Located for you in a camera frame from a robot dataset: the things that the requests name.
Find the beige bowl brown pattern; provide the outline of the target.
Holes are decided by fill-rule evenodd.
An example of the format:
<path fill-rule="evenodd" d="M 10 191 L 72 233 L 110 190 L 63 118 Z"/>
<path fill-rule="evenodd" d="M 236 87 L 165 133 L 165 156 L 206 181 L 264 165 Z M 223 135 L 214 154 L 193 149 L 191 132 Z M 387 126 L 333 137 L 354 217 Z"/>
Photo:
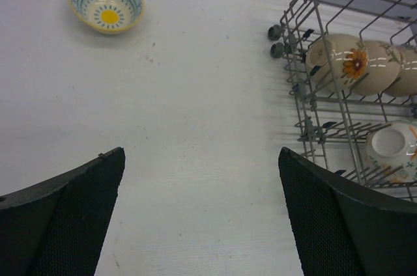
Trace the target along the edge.
<path fill-rule="evenodd" d="M 402 66 L 397 76 L 384 93 L 392 97 L 406 97 L 416 94 L 416 46 L 396 46 L 402 55 Z"/>

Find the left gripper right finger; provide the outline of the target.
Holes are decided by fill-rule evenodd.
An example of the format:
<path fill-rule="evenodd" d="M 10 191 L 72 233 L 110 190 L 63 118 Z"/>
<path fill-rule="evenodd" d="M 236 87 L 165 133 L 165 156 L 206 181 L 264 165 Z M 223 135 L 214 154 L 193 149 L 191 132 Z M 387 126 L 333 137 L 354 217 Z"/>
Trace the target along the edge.
<path fill-rule="evenodd" d="M 416 203 L 283 147 L 278 167 L 304 275 L 415 275 Z"/>

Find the yellow patterned bowl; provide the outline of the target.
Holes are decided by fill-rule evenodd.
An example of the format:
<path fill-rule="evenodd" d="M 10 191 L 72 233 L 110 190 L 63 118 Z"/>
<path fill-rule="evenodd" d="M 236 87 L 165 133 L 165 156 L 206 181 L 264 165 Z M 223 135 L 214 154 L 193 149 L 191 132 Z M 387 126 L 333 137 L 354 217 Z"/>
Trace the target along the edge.
<path fill-rule="evenodd" d="M 119 35 L 133 28 L 144 15 L 144 0 L 68 0 L 73 13 L 91 29 Z"/>

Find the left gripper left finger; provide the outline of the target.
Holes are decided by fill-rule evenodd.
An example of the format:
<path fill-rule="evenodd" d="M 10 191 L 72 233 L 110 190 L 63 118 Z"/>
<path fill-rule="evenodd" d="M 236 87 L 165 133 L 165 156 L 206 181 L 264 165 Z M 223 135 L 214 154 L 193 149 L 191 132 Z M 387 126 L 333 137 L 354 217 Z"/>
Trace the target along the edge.
<path fill-rule="evenodd" d="M 94 275 L 125 168 L 121 147 L 1 197 L 2 275 Z"/>

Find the white bowl green leaves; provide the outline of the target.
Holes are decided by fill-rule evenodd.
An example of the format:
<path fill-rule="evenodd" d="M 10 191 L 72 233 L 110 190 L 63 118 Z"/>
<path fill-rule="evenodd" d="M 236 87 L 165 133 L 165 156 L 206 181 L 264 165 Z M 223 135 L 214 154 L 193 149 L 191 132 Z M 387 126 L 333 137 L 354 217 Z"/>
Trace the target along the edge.
<path fill-rule="evenodd" d="M 370 133 L 365 145 L 366 163 L 382 169 L 393 183 L 416 181 L 416 122 L 393 121 L 389 126 Z"/>

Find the beige bowl white flower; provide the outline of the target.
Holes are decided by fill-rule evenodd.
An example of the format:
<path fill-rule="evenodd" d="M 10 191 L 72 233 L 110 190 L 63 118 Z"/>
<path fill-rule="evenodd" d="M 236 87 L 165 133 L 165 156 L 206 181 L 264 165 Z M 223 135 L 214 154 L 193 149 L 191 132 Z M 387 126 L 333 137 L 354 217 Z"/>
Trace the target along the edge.
<path fill-rule="evenodd" d="M 364 40 L 367 68 L 351 90 L 361 96 L 372 96 L 386 90 L 400 72 L 402 61 L 398 49 L 386 42 Z"/>

